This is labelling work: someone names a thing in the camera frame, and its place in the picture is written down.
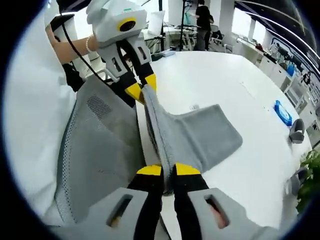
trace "gray mesh fabric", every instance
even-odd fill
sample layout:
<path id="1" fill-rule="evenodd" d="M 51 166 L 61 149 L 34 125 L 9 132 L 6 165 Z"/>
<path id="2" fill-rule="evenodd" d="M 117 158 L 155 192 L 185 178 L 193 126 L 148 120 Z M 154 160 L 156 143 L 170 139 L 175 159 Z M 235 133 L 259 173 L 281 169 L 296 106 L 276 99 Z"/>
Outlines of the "gray mesh fabric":
<path id="1" fill-rule="evenodd" d="M 96 78 L 85 82 L 64 133 L 55 201 L 66 225 L 127 187 L 145 166 L 136 111 Z"/>
<path id="2" fill-rule="evenodd" d="M 151 86 L 142 89 L 151 141 L 159 155 L 167 193 L 175 163 L 204 173 L 233 154 L 243 143 L 219 105 L 172 115 L 159 104 Z"/>

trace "bracelet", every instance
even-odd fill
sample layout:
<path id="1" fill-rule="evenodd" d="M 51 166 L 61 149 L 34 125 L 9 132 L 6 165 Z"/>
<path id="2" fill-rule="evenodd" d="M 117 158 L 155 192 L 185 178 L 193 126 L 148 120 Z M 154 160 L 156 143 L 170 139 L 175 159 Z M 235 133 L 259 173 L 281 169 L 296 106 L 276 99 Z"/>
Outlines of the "bracelet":
<path id="1" fill-rule="evenodd" d="M 89 43 L 89 39 L 91 38 L 91 36 L 88 36 L 86 38 L 86 41 L 85 41 L 85 48 L 86 50 L 88 51 L 88 53 L 92 53 L 93 51 L 90 50 L 89 46 L 88 46 L 88 43 Z"/>

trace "ceiling light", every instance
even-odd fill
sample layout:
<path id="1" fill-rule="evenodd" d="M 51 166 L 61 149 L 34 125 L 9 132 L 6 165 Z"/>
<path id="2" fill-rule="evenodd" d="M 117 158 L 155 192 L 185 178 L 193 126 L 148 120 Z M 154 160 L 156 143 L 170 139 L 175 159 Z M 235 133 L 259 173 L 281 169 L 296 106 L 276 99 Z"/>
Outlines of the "ceiling light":
<path id="1" fill-rule="evenodd" d="M 297 48 L 293 43 L 289 42 L 287 39 L 285 39 L 283 36 L 281 36 L 280 34 L 276 33 L 275 31 L 272 31 L 271 29 L 267 28 L 267 31 L 269 31 L 270 33 L 273 33 L 274 35 L 277 35 L 279 38 L 282 38 L 283 40 L 285 40 L 287 43 L 289 43 L 291 46 L 293 46 L 303 57 L 305 57 L 309 63 L 311 64 L 311 66 L 315 69 L 315 71 L 320 75 L 320 71 L 317 69 L 317 67 L 314 65 L 314 63 L 308 58 L 308 56 L 306 56 L 299 48 Z"/>
<path id="2" fill-rule="evenodd" d="M 299 39 L 304 45 L 306 45 L 307 48 L 308 48 L 311 52 L 313 52 L 313 53 L 315 54 L 315 56 L 320 60 L 320 56 L 317 54 L 317 52 L 316 52 L 315 50 L 313 50 L 312 47 L 310 47 L 301 37 L 299 37 L 298 35 L 296 35 L 294 32 L 290 31 L 288 28 L 286 28 L 286 27 L 280 25 L 279 23 L 277 23 L 277 22 L 275 22 L 275 21 L 272 21 L 272 20 L 270 20 L 270 19 L 268 19 L 268 18 L 266 18 L 266 17 L 264 17 L 264 16 L 261 16 L 261 15 L 259 15 L 259 14 L 255 14 L 255 13 L 252 13 L 252 12 L 249 12 L 249 11 L 245 11 L 245 13 L 246 13 L 246 14 L 249 14 L 249 15 L 257 16 L 257 17 L 262 18 L 262 19 L 265 19 L 265 20 L 267 20 L 267 21 L 269 21 L 269 22 L 271 22 L 271 23 L 273 23 L 273 24 L 278 25 L 279 27 L 283 28 L 284 30 L 287 30 L 289 33 L 291 33 L 293 36 L 295 36 L 297 39 Z"/>

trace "potted plant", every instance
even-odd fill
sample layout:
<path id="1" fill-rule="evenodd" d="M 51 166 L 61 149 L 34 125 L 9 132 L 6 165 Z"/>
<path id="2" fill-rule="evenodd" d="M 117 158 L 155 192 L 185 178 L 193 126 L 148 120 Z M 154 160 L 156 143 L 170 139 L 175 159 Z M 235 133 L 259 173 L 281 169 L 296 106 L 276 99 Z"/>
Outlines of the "potted plant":
<path id="1" fill-rule="evenodd" d="M 296 207 L 299 213 L 302 213 L 315 193 L 320 190 L 320 152 L 310 151 L 302 160 L 301 167 L 307 167 L 307 177 L 298 192 L 298 205 Z"/>

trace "gray fabric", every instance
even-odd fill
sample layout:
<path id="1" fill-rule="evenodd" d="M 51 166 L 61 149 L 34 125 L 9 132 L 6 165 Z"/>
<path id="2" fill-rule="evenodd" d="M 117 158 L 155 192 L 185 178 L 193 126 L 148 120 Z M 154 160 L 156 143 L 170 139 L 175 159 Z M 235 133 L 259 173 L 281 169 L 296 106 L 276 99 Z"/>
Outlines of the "gray fabric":
<path id="1" fill-rule="evenodd" d="M 193 166 L 204 173 L 242 145 L 242 137 L 219 105 L 172 115 L 159 104 L 152 87 L 145 85 L 142 92 L 149 134 L 161 161 L 168 192 L 175 163 Z"/>
<path id="2" fill-rule="evenodd" d="M 201 28 L 197 29 L 195 50 L 204 51 L 206 49 L 205 36 L 207 31 Z"/>
<path id="3" fill-rule="evenodd" d="M 145 166 L 136 111 L 97 78 L 87 80 L 61 143 L 55 201 L 66 225 L 127 187 Z"/>

